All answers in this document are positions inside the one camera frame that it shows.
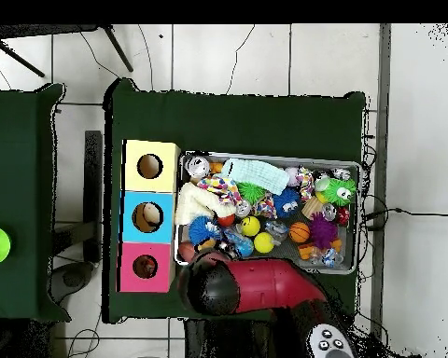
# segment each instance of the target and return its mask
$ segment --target green table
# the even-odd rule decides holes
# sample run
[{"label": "green table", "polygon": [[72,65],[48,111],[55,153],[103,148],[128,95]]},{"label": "green table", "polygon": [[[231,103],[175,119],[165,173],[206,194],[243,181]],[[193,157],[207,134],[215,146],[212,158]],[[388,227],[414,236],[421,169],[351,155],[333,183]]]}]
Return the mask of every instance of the green table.
[{"label": "green table", "polygon": [[53,132],[62,85],[0,91],[0,228],[11,251],[0,263],[0,318],[69,320],[47,292],[52,254]]},{"label": "green table", "polygon": [[[360,92],[344,98],[140,92],[130,79],[122,78],[109,87],[104,107],[105,213],[111,215],[104,229],[103,314],[112,323],[122,316],[202,317],[182,307],[176,281],[167,294],[116,292],[123,139],[173,142],[181,150],[361,162],[365,95]],[[348,314],[355,310],[356,276],[356,271],[318,275],[328,293],[340,297]],[[239,315],[268,317],[267,310]]]}]

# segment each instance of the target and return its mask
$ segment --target orange basketball ball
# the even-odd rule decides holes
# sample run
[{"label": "orange basketball ball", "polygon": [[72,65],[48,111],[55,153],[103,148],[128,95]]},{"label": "orange basketball ball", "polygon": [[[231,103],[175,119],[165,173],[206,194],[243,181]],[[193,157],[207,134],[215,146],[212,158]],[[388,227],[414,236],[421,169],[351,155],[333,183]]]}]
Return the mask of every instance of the orange basketball ball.
[{"label": "orange basketball ball", "polygon": [[310,229],[304,223],[294,223],[288,234],[296,243],[304,243],[310,238]]}]

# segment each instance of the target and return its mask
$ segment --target towel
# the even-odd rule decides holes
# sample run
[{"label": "towel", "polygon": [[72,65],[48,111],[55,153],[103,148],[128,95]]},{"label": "towel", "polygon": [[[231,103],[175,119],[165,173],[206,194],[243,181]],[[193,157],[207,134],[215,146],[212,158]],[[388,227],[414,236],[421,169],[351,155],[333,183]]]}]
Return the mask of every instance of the towel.
[{"label": "towel", "polygon": [[236,183],[252,183],[275,195],[280,195],[287,186],[287,172],[260,160],[229,158],[224,163],[221,177],[230,177]]},{"label": "towel", "polygon": [[176,225],[188,225],[200,215],[214,218],[214,212],[218,217],[227,217],[235,214],[235,206],[231,203],[220,203],[218,195],[193,183],[185,183],[182,186],[175,209]]}]

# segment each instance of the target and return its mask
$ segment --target chair leg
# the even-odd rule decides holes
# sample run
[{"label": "chair leg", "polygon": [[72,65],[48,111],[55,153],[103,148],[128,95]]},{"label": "chair leg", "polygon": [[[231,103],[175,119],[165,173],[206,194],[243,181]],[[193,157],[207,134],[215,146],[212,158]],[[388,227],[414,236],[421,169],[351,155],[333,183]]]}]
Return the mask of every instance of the chair leg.
[{"label": "chair leg", "polygon": [[0,49],[2,49],[6,55],[10,56],[11,58],[13,58],[15,61],[21,63],[23,66],[25,66],[28,70],[34,72],[37,76],[41,76],[42,78],[45,76],[44,73],[40,72],[36,67],[34,67],[33,65],[31,65],[29,62],[27,62],[24,58],[20,57],[19,55],[17,55],[12,49],[10,49],[9,47],[7,47],[7,45],[5,43],[3,43],[2,41],[0,41]]},{"label": "chair leg", "polygon": [[118,40],[116,39],[115,35],[113,34],[113,31],[109,27],[103,27],[103,29],[106,32],[106,35],[108,36],[109,40],[111,41],[111,44],[113,44],[113,47],[115,48],[116,52],[118,53],[119,57],[123,61],[123,63],[126,65],[126,68],[130,73],[133,72],[133,67],[131,66],[130,62],[128,61],[128,58],[126,58],[126,55],[124,54],[121,46],[119,45]]}]

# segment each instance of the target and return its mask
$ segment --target round hole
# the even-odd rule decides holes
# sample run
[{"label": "round hole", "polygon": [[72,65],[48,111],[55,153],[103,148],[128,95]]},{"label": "round hole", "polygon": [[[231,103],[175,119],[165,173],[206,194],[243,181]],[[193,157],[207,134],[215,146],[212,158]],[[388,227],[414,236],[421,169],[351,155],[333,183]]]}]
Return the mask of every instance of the round hole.
[{"label": "round hole", "polygon": [[133,272],[141,279],[151,279],[157,270],[158,262],[151,255],[140,255],[133,262]]},{"label": "round hole", "polygon": [[161,226],[162,219],[162,209],[156,203],[140,203],[133,211],[133,224],[141,232],[155,232]]},{"label": "round hole", "polygon": [[162,172],[162,162],[154,154],[145,154],[138,160],[138,173],[141,177],[152,179],[158,177]]}]

